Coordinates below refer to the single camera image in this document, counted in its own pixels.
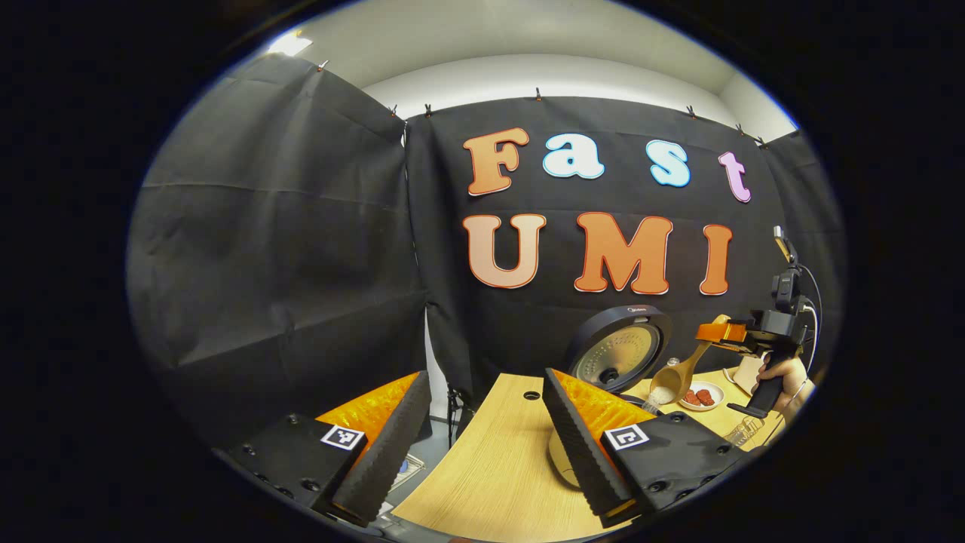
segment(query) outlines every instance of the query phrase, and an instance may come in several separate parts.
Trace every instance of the black fabric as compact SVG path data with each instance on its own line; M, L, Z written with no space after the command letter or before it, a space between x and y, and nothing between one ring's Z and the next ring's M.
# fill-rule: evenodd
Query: black fabric
M787 220L787 236L798 251L801 264L814 274L821 293L822 318L812 377L821 375L831 361L844 318L847 285L847 239L844 219L834 187L806 135L795 131L761 148L774 176ZM817 303L806 273L801 290ZM809 357L806 349L804 357Z
M525 129L530 140L518 147L519 166L508 173L511 187L469 196L473 166L463 143L516 127ZM546 140L564 132L595 141L606 167L599 178L561 179L543 170L542 160L549 152ZM662 186L651 177L645 147L652 139L684 148L691 172L687 186ZM746 204L731 194L725 168L718 163L727 151L745 167L744 184L752 191ZM482 400L500 372L538 376L545 367L565 370L563 356L572 333L608 307L647 303L673 318L673 338L651 370L655 371L668 357L692 353L699 324L721 313L741 318L750 309L773 305L771 278L786 266L773 240L773 226L784 224L784 208L761 151L735 129L621 100L496 100L409 119L406 153L416 249L429 290L432 349L450 383L471 389L474 402ZM617 292L612 282L603 293L575 290L573 281L582 273L585 251L576 217L590 211L612 214L628 241L648 215L674 224L667 248L668 293L643 296L629 288ZM495 259L500 267L512 269L518 258L518 234L510 219L522 213L547 218L539 233L536 277L512 290L480 283L469 270L462 219L472 214L499 216ZM722 224L733 232L730 287L723 296L699 291L706 269L707 224ZM697 371L737 362L738 355L712 349Z
M425 368L402 128L334 73L267 55L157 153L130 229L131 315L213 446Z

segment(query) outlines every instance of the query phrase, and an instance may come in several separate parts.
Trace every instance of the black foam pad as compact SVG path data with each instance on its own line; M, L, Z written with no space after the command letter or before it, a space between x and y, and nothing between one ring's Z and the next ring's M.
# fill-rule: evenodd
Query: black foam pad
M409 446L415 442L428 413L428 373L419 372L399 406L362 460L345 476L332 498L338 515L359 526L375 520Z
M606 514L633 498L631 489L590 435L551 368L546 369L542 398L590 510L606 527Z

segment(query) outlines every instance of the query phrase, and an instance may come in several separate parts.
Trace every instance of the white ceiling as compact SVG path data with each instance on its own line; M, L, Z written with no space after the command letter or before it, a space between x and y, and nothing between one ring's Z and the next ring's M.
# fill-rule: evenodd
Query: white ceiling
M297 27L296 56L356 87L476 57L547 53L658 71L720 94L735 74L714 53L608 0L364 0Z

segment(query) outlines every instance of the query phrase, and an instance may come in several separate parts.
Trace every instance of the pink letter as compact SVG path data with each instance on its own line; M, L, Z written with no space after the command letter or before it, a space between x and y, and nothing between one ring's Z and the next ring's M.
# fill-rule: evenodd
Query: pink letter
M731 184L733 197L745 204L751 201L751 191L744 187L740 174L744 173L744 164L737 161L733 153L726 153L717 157L717 161L727 170L727 180Z

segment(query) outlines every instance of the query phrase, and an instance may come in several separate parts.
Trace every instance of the wooden spoon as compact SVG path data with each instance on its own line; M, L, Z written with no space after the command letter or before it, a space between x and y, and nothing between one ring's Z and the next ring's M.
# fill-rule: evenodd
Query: wooden spoon
M717 318L714 319L714 324L724 324L730 318L731 317L728 317L727 315L718 315ZM676 396L674 399L663 405L675 404L676 402L682 400L683 397L687 395L687 390L690 389L690 384L694 379L694 368L697 367L697 360L701 359L703 353L706 352L711 345L712 343L709 341L699 341L697 343L697 349L694 350L694 354L688 359L680 364L666 366L658 371L650 381L650 394L652 394L658 386L665 386L666 388L675 391Z

